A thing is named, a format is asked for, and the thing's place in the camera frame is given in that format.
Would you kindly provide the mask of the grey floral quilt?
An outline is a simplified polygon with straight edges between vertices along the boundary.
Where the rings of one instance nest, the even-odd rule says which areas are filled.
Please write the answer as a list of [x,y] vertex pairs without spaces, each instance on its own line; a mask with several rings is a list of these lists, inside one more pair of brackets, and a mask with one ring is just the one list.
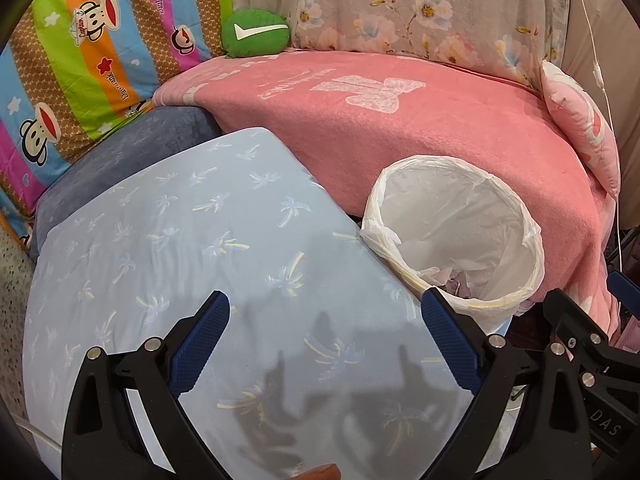
[[570,0],[232,0],[279,14],[299,49],[409,55],[539,88],[560,64]]

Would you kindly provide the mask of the white-lined trash bin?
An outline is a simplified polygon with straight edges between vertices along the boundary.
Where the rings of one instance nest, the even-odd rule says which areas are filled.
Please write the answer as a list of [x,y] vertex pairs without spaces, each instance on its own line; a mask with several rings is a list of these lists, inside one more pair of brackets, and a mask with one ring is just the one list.
[[[361,236],[413,292],[436,287],[450,306],[495,333],[544,279],[541,228],[520,196],[462,159],[414,155],[384,168]],[[472,298],[444,291],[465,280]]]

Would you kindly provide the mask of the beige curtain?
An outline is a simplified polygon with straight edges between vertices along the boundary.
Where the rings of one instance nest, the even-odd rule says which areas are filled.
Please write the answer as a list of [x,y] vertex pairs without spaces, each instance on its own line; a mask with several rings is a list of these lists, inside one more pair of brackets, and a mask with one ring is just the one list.
[[639,224],[639,27],[623,0],[570,0],[562,70],[611,112],[620,152],[620,226]]

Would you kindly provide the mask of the colourful monkey print pillow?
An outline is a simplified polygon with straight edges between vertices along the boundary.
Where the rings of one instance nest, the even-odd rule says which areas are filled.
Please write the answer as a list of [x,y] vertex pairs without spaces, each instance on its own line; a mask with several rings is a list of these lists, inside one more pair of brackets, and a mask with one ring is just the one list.
[[32,241],[40,196],[165,81],[221,55],[232,0],[34,0],[1,55],[1,223]]

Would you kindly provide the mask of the light blue palm-print cover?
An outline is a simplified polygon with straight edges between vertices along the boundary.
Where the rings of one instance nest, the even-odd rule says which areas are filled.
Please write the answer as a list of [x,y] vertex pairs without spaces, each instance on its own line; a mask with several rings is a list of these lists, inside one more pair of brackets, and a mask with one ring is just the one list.
[[26,315],[29,420],[59,439],[88,349],[137,349],[215,290],[230,322],[180,401],[234,478],[334,463],[347,479],[416,479],[470,402],[356,224],[271,132],[246,129],[49,232]]

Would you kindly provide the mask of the pink towel blanket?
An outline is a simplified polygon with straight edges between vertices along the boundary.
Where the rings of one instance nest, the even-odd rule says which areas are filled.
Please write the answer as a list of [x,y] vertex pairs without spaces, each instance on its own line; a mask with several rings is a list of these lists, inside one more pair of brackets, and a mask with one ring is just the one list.
[[211,58],[153,102],[203,107],[224,132],[269,129],[353,216],[393,162],[464,159],[506,182],[540,226],[542,288],[565,290],[608,335],[620,326],[603,255],[614,200],[519,84],[404,56],[288,50]]

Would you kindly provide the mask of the pink cartoon small pillow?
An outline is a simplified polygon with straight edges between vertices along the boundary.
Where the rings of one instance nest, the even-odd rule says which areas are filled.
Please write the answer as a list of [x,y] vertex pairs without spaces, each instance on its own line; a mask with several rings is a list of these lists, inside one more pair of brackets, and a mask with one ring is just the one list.
[[578,82],[558,66],[540,66],[542,95],[553,121],[609,196],[620,196],[620,156],[614,132]]

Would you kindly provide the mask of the purple cloth bag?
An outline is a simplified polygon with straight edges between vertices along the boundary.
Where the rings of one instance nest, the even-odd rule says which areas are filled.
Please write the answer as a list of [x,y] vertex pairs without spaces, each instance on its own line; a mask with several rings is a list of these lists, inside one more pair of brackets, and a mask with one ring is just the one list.
[[472,298],[471,289],[465,283],[465,280],[459,280],[458,278],[450,278],[444,285],[444,291],[452,296],[456,296],[462,299]]

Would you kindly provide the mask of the green round cushion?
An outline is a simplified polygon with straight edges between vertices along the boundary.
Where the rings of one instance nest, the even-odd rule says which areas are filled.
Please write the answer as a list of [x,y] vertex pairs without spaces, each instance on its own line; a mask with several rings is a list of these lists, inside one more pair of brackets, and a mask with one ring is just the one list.
[[251,58],[282,52],[290,43],[288,23],[265,10],[234,12],[221,29],[222,46],[229,58]]

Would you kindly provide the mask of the blue-grey plush pillow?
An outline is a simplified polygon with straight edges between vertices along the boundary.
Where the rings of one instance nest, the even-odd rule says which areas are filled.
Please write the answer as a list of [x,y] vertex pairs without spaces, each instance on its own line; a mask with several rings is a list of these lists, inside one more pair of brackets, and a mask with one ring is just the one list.
[[80,207],[120,181],[222,130],[196,106],[161,106],[138,116],[66,170],[37,203],[29,258],[37,260],[48,233]]

